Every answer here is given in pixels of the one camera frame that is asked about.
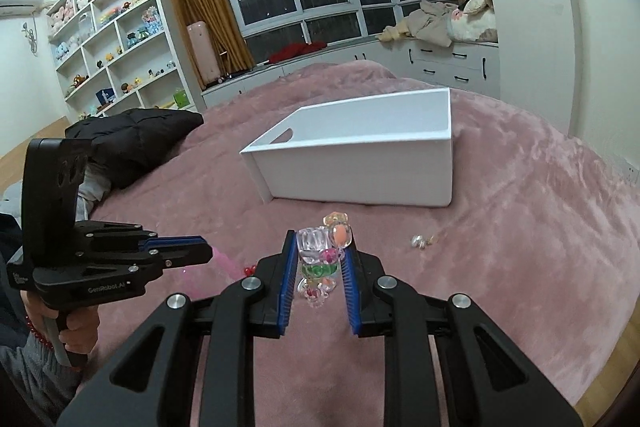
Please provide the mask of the grey sleeve forearm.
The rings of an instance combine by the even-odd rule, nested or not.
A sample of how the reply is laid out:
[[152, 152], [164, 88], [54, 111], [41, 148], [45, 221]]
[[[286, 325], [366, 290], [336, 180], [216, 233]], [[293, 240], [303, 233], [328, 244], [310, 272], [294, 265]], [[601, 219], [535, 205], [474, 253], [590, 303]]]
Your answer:
[[1, 379], [7, 414], [54, 426], [75, 398], [82, 371], [58, 363], [53, 350], [30, 334], [22, 347], [1, 347]]

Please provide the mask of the person's left hand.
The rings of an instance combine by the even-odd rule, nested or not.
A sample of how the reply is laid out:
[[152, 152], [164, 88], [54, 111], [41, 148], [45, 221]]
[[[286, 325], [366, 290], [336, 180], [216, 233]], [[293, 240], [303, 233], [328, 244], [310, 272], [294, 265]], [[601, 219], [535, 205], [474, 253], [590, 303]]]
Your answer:
[[[48, 308], [41, 298], [31, 291], [21, 291], [21, 298], [30, 323], [38, 334], [48, 343], [52, 343], [46, 329], [44, 319], [55, 320], [58, 311]], [[100, 326], [99, 308], [97, 306], [79, 308], [70, 312], [66, 320], [66, 329], [58, 334], [58, 340], [67, 351], [88, 355], [98, 342]]]

